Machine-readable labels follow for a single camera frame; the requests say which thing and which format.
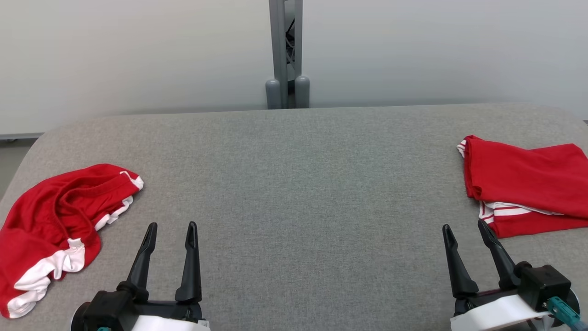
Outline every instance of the floor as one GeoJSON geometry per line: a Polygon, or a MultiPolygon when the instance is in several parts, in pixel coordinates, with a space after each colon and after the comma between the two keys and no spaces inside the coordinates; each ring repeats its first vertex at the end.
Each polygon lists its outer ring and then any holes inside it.
{"type": "Polygon", "coordinates": [[[0,199],[36,139],[0,140],[0,199]]]}

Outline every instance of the white partition panel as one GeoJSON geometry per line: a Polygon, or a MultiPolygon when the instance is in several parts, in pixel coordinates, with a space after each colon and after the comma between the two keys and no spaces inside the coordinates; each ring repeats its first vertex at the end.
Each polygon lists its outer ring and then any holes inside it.
{"type": "Polygon", "coordinates": [[[304,1],[310,106],[531,101],[588,120],[588,1],[304,1]]]}
{"type": "Polygon", "coordinates": [[[0,137],[110,114],[266,108],[268,0],[3,0],[0,137]]]}

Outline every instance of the teal connector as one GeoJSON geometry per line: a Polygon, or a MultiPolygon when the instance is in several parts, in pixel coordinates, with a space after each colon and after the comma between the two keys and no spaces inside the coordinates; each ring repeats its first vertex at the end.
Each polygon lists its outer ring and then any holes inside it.
{"type": "Polygon", "coordinates": [[[569,326],[572,331],[588,331],[588,326],[580,320],[580,315],[559,297],[555,296],[547,301],[547,310],[569,326]]]}

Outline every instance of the gray table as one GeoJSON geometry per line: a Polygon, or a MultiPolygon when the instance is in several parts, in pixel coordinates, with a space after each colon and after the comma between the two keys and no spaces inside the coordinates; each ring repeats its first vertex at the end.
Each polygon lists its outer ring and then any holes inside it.
{"type": "MultiPolygon", "coordinates": [[[[96,163],[137,172],[145,189],[101,230],[90,266],[0,329],[64,328],[81,303],[126,277],[152,221],[151,299],[173,298],[194,220],[214,331],[448,330],[443,224],[480,289],[498,281],[455,149],[469,134],[588,150],[584,122],[530,104],[134,115],[51,131],[25,157],[0,219],[37,182],[96,163]]],[[[586,237],[577,229],[502,242],[516,262],[558,268],[588,307],[586,237]]]]}

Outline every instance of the folded red garment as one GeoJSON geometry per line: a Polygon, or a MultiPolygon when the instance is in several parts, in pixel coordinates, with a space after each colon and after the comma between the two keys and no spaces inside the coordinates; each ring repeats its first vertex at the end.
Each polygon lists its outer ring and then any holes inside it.
{"type": "Polygon", "coordinates": [[[0,313],[27,314],[45,296],[50,277],[89,265],[101,248],[97,231],[118,219],[142,188],[137,174],[97,164],[25,192],[0,230],[0,313]]]}
{"type": "Polygon", "coordinates": [[[457,149],[467,196],[499,238],[588,227],[588,158],[578,146],[525,150],[470,135],[457,149]]]}

